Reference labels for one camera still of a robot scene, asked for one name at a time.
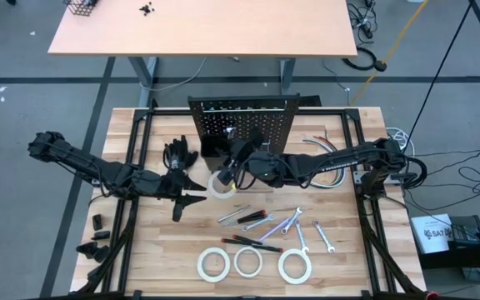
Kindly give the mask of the black aluminium table frame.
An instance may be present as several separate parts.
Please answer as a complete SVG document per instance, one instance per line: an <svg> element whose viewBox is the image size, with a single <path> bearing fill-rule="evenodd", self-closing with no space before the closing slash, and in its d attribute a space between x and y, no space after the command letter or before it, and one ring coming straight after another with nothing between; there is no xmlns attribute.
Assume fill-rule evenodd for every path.
<svg viewBox="0 0 480 300"><path fill-rule="evenodd" d="M126 157L130 132L135 113L146 113L143 108L114 108L107 130L103 158L122 161ZM337 113L348 113L344 137L343 121ZM323 135L323 129L332 134L330 141L339 149L352 141L358 144L356 129L363 126L363 137L373 141L386 136L380 107L302 107L293 120L288 139L287 152L322 153L321 149L302 143L302 138ZM188 108L158 107L152 115L151 129L145 168L154 172L165 171L162 163L163 144L175 136L187 135L190 149L199 148L199 137ZM124 247L110 269L110 292L118 290L122 271L127 267L124 296L142 291L141 299L173 298L236 298L237 300L323 298L332 300L357 299L362 290L368 290L373 299L373 288L366 259L364 241L360 232L358 202L355 199L353 179L349 172L346 181L332 192L309 188L284 187L272 190L255 183L251 192L240 191L235 197L220 200L208 196L207 200L187 207L181 222L172 221L173 203L170 200L142 198L137 210L137 222L131 246L130 258L123 265ZM418 250L407 211L390 199L378 202L381 224L387 249L413 285L426 290ZM216 220L241 206L251 204L254 208L274 213L275 222L254 228L245 235L258 238L275 224L293 215L293 209L306 209L299 217L307 244L311 247L311 277L300 285L285 282L278 274L279 253L262 251L261 272L253 278L239 275L233 266L235 252L240 245L226 245L219 240L230 238L238 227L223 228ZM336 244L334 254L327 253L323 240L313 227L317 219L330 242ZM197 260L206 248L225 249L231 260L227 277L220 282L206 282L197 271Z"/></svg>

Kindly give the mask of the black grey work glove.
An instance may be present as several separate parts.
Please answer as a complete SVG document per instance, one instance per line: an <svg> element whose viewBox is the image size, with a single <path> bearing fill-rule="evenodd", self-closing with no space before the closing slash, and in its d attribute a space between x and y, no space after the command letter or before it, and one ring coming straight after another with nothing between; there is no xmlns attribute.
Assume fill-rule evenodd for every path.
<svg viewBox="0 0 480 300"><path fill-rule="evenodd" d="M164 144L162 161L168 170L188 170L197 160L198 152L188 149L188 141L185 135L172 142Z"/></svg>

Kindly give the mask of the tan office desk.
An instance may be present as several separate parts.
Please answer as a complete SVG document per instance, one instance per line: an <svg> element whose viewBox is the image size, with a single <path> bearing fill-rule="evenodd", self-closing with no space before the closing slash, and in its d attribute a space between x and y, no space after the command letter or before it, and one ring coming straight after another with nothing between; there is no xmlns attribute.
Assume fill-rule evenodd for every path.
<svg viewBox="0 0 480 300"><path fill-rule="evenodd" d="M139 8L152 2L155 11ZM66 11L52 55L350 58L357 50L345 0L99 0L88 17Z"/></svg>

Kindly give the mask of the black red-capped screwdriver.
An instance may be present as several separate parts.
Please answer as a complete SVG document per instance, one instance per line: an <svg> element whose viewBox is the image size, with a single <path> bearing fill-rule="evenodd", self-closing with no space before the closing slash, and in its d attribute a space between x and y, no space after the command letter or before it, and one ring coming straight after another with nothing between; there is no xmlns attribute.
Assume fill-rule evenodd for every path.
<svg viewBox="0 0 480 300"><path fill-rule="evenodd" d="M228 222L228 223L225 224L225 227L231 227L231 226L235 226L235 225L238 225L238 224L258 221L258 220L266 218L267 216L268 215L267 215L265 210L259 210L257 212L251 213L251 214L249 214L245 217L240 217L239 219L237 219L235 221Z"/></svg>
<svg viewBox="0 0 480 300"><path fill-rule="evenodd" d="M252 246L254 248L268 250L268 251L277 252L277 253L282 253L283 252L283 249L280 248L280 247L272 247L272 246L264 245L262 242L255 241L255 240L252 240L252 239L247 238L247 237L233 235L232 239L237 241L237 242L241 242L242 244Z"/></svg>
<svg viewBox="0 0 480 300"><path fill-rule="evenodd" d="M241 241L241 240L235 240L235 239L227 239L227 238L222 238L221 239L222 243L228 243L228 244L237 244L237 245L244 245L244 246L251 246L254 248L262 248L264 247L260 243L253 243L253 242L246 242L246 241Z"/></svg>

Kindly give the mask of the black metal pegboard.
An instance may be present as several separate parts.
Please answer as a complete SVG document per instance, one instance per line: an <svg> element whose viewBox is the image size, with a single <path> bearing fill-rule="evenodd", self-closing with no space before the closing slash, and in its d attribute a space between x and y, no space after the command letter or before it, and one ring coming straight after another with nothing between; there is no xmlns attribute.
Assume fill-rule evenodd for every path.
<svg viewBox="0 0 480 300"><path fill-rule="evenodd" d="M236 97L189 97L187 99L197 133L224 135L235 127L234 138L246 139L253 128L271 142L271 151L281 153L288 140L293 119L300 107L319 107L319 96L277 95Z"/></svg>

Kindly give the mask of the black pegboard bin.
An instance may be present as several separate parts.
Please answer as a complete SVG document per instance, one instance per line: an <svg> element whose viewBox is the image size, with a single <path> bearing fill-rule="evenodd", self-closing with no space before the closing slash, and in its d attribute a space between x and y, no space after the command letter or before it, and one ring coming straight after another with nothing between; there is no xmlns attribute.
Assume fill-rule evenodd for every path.
<svg viewBox="0 0 480 300"><path fill-rule="evenodd" d="M201 137L200 156L212 173L218 170L218 158L229 154L228 142L224 135L206 134Z"/></svg>

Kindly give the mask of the pale purple pen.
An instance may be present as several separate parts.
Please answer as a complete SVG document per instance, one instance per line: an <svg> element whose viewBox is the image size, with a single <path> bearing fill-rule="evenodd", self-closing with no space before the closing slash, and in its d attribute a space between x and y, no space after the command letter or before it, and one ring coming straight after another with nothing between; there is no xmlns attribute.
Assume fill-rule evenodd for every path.
<svg viewBox="0 0 480 300"><path fill-rule="evenodd" d="M290 217L285 218L283 221L281 221L277 226L272 228L270 231L266 232L264 235L262 235L258 241L262 242L264 239L268 238L272 234L274 234L277 230L283 228L285 225L287 225L290 221Z"/></svg>

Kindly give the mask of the silver combination wrench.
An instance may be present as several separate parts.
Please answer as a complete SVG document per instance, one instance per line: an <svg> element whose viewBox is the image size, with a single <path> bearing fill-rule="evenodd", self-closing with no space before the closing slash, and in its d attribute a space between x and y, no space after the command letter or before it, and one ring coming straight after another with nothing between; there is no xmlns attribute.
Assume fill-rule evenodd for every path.
<svg viewBox="0 0 480 300"><path fill-rule="evenodd" d="M318 220L313 220L312 225L317 229L317 232L319 233L321 239L324 241L325 245L327 246L327 252L328 253L335 253L336 248L329 242L325 232L323 231L320 223Z"/></svg>
<svg viewBox="0 0 480 300"><path fill-rule="evenodd" d="M290 220L286 223L286 225L281 229L281 234L287 234L289 228L295 223L298 217L303 213L303 210L300 207L296 208L295 213L292 215Z"/></svg>
<svg viewBox="0 0 480 300"><path fill-rule="evenodd" d="M242 230L243 230L244 232L247 232L247 231L251 230L252 228L255 228L255 227L257 227L257 226L260 226L260 225L262 225L262 224L264 224L264 223L271 222L273 219L274 219L273 214L270 213L270 214L268 214L264 219L258 220L258 221L256 221L256 222L253 223L253 224L249 224L249 225L247 225L247 226L244 226L244 227L242 228Z"/></svg>
<svg viewBox="0 0 480 300"><path fill-rule="evenodd" d="M297 234L298 234L298 237L299 237L299 241L301 243L301 251L303 253L309 253L310 252L310 248L308 247L308 245L306 244L306 240L305 240L305 237L303 235L303 231L302 231L302 227L301 227L301 224L298 220L296 220L294 222L294 225L297 229Z"/></svg>

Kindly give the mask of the silver telescopic pickup tool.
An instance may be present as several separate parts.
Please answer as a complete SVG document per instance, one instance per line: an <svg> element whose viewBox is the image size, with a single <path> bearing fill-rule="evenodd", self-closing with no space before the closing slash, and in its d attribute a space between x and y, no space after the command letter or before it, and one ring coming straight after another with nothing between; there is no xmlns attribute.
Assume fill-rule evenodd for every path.
<svg viewBox="0 0 480 300"><path fill-rule="evenodd" d="M229 218L232 218L236 215L238 215L239 213L243 213L244 211L248 210L249 208L251 207L251 205L247 205L245 207L242 207L242 208L239 208L238 210L234 211L234 212L231 212L223 217L220 217L217 222L218 223L221 223L221 222L224 222L225 220L229 219Z"/></svg>

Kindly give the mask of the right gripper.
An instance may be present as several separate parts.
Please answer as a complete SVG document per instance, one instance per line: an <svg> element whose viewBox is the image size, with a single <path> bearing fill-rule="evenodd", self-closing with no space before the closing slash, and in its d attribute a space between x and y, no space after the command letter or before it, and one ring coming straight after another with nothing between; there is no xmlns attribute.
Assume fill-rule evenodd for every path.
<svg viewBox="0 0 480 300"><path fill-rule="evenodd" d="M253 128L246 139L234 138L228 142L229 154L218 158L218 181L227 186L234 183L241 188L245 178L245 167L251 154L258 150L263 143L264 135L259 128Z"/></svg>

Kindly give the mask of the white masking tape roll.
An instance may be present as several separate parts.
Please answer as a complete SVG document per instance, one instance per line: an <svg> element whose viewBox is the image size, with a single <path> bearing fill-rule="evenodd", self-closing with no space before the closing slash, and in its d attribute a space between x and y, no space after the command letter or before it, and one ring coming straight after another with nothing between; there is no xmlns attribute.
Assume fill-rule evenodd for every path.
<svg viewBox="0 0 480 300"><path fill-rule="evenodd" d="M304 262L305 268L301 277L291 277L285 271L285 267L284 267L285 262L287 258L292 255L299 256ZM312 274L313 266L310 258L306 253L304 253L299 249L289 249L283 252L282 255L279 257L277 262L277 270L280 276L282 277L282 279L285 280L287 283L298 285L306 282L310 278Z"/></svg>
<svg viewBox="0 0 480 300"><path fill-rule="evenodd" d="M214 172L208 179L207 181L207 190L215 197L215 198L218 198L218 199L227 199L227 198L231 198L233 195L236 194L236 192L234 192L232 190L232 185L234 183L231 184L231 189L228 191L228 192L219 192L216 190L216 188L214 187L214 183L216 181L218 181L218 175L219 175L220 171L216 171Z"/></svg>
<svg viewBox="0 0 480 300"><path fill-rule="evenodd" d="M245 273L240 267L239 267L239 264L238 264L238 260L239 260L239 257L241 254L245 253L245 252L251 252L251 253L254 253L256 256L257 256L257 261L258 261L258 265L257 265L257 269L254 271L254 272L251 272L251 273ZM263 256L262 254L254 247L251 247L251 246L246 246L246 247L242 247L240 248L234 255L233 257L233 266L236 270L236 272L243 278L254 278L256 277L263 269Z"/></svg>
<svg viewBox="0 0 480 300"><path fill-rule="evenodd" d="M203 270L203 263L206 257L210 254L217 254L221 256L224 261L224 267L220 274L217 276L210 276ZM218 283L222 281L230 272L231 260L228 254L220 247L209 247L205 249L197 259L197 273L201 279L209 283Z"/></svg>

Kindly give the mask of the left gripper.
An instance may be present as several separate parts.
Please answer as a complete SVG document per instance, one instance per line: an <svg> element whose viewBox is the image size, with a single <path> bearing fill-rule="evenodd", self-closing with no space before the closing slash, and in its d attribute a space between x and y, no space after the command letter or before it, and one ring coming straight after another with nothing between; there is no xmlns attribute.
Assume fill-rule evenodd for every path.
<svg viewBox="0 0 480 300"><path fill-rule="evenodd" d="M155 198L166 198L174 201L172 220L178 223L183 215L183 209L194 203L206 200L204 196L183 194L183 189L192 191L206 191L203 185L194 182L184 171L169 171L161 176L161 180L152 193Z"/></svg>

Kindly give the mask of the black equipment cart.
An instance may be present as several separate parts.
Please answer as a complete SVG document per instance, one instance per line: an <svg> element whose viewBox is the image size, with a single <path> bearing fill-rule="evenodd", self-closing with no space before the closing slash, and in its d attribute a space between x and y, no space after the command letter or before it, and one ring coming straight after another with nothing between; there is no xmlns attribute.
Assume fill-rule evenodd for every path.
<svg viewBox="0 0 480 300"><path fill-rule="evenodd" d="M470 282L480 283L480 218L477 215L451 217L453 241L444 252L421 253L424 269L457 269Z"/></svg>

